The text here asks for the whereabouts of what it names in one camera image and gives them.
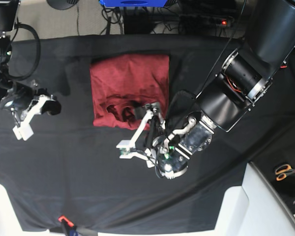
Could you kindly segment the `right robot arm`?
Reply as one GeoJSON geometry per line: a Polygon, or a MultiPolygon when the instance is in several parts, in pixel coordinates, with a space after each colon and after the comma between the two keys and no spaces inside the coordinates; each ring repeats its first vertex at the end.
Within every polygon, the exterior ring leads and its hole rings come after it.
{"type": "Polygon", "coordinates": [[[41,43],[36,30],[27,24],[20,23],[17,14],[21,2],[19,0],[0,0],[0,109],[9,111],[16,127],[30,121],[31,115],[48,113],[51,116],[61,112],[61,104],[55,96],[45,88],[27,86],[22,82],[36,71],[41,57],[41,43]],[[9,73],[8,63],[12,57],[14,36],[20,29],[29,31],[36,42],[35,60],[32,68],[25,75],[13,76],[9,73]]]}

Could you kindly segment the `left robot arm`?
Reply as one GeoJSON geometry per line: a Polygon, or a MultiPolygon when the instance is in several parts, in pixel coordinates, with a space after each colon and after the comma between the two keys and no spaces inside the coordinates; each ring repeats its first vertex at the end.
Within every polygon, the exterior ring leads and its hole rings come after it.
{"type": "Polygon", "coordinates": [[[274,74],[295,49],[295,0],[260,0],[242,44],[224,60],[214,79],[205,81],[179,122],[168,128],[158,102],[134,109],[140,125],[117,148],[120,157],[138,157],[160,177],[183,175],[188,160],[206,149],[215,129],[230,131],[264,96],[274,74]]]}

